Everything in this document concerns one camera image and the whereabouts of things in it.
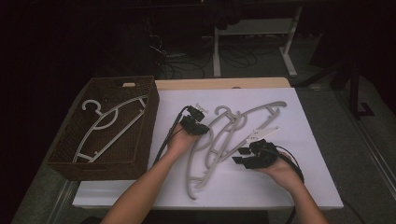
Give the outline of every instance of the floor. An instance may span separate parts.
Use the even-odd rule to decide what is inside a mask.
[[[286,77],[294,85],[321,70],[309,65],[319,41],[317,36],[297,36],[292,44],[290,57],[297,77],[289,77],[277,50],[284,42],[284,36],[224,38],[220,41],[222,77]],[[212,68],[210,54],[183,55],[183,52],[175,51],[163,61],[157,78],[211,78]],[[108,67],[102,67],[97,70],[97,76],[108,72],[111,72]],[[347,110],[348,85],[341,91],[334,91],[330,88],[331,80],[332,74],[307,88],[297,89],[322,156],[340,195],[347,202],[343,209],[325,211],[324,214],[331,223],[361,223],[360,217],[366,223],[393,223],[396,220],[396,195],[391,190],[395,183],[391,174],[396,172],[396,118],[381,101],[375,87],[362,77],[360,103],[367,103],[375,116],[355,120]],[[378,158],[381,159],[378,155],[383,156],[388,170],[383,162],[378,162]],[[102,217],[106,213],[106,209],[73,207],[71,200],[77,185],[65,182],[45,165],[41,165],[40,170],[13,223],[79,223],[85,217]],[[61,188],[69,191],[59,195]],[[289,213],[290,210],[269,211],[269,223],[284,223]],[[264,219],[266,216],[260,214],[249,223],[263,223]],[[246,221],[236,219],[235,223]]]

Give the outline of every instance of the dark background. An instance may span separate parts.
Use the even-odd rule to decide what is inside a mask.
[[[395,4],[334,2],[304,8],[298,33],[323,34],[312,64],[327,67],[352,59],[395,112]],[[110,3],[142,5],[121,0],[0,3],[2,223],[11,221],[69,106],[91,77],[156,77],[158,58],[149,48],[149,32],[161,34],[169,48],[186,48],[213,30],[202,25],[201,9],[104,10]],[[100,10],[77,10],[92,6]]]

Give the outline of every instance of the black device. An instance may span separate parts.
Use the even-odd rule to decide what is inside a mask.
[[[303,172],[301,171],[298,163],[294,164],[291,159],[281,154],[277,150],[277,146],[275,146],[273,143],[265,141],[265,139],[257,142],[252,142],[249,144],[248,147],[240,147],[238,151],[241,155],[253,154],[253,156],[246,158],[233,157],[233,161],[235,161],[236,164],[243,164],[247,169],[267,168],[274,164],[277,158],[280,158],[283,161],[287,162],[291,166],[291,168],[293,168],[293,170],[297,173],[300,179],[304,182]]]
[[[200,121],[205,117],[204,114],[192,107],[192,106],[187,106],[187,111],[190,112],[189,115],[184,116],[183,119],[180,122],[180,125],[183,127],[183,129],[193,135],[202,135],[205,134],[209,131],[209,128],[200,123]]]
[[[187,116],[183,116],[183,112],[187,110],[190,114]],[[166,144],[168,144],[169,140],[173,137],[172,133],[174,132],[177,124],[180,122],[180,125],[183,129],[193,135],[202,135],[209,132],[209,128],[200,123],[200,121],[205,117],[201,110],[187,105],[183,109],[181,109],[180,113],[178,113],[174,124],[172,125],[171,129],[169,130],[168,135],[166,135],[165,140],[163,141],[163,145],[161,146],[160,150],[158,151],[157,157],[155,158],[154,164],[160,159],[161,155],[163,154],[163,150],[165,149]]]

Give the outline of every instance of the metal stand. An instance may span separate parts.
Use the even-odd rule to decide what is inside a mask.
[[[296,77],[297,72],[289,56],[291,41],[297,28],[303,8],[297,7],[293,18],[267,19],[267,20],[245,20],[236,25],[230,25],[227,30],[220,31],[215,27],[215,47],[213,53],[213,76],[221,77],[219,61],[219,36],[220,35],[263,35],[263,34],[287,34],[288,38],[280,53],[291,77]]]

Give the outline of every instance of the wicker basket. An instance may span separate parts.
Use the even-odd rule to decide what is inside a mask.
[[[93,78],[81,94],[76,109],[69,112],[72,113],[70,120],[55,143],[47,165],[69,180],[137,179],[147,171],[151,137],[160,101],[154,77]],[[113,120],[116,112],[110,113],[112,108],[144,95],[147,98],[142,102],[136,100],[120,107],[117,119]],[[100,109],[94,103],[87,104],[87,100],[99,103]],[[84,141],[84,136],[100,118],[100,113],[95,112],[97,109],[102,114],[108,112],[96,124],[96,127],[105,128],[91,131]],[[141,117],[126,129],[139,115]],[[126,131],[95,161],[90,162],[82,157],[76,159],[79,148],[80,154],[95,156],[123,129]]]

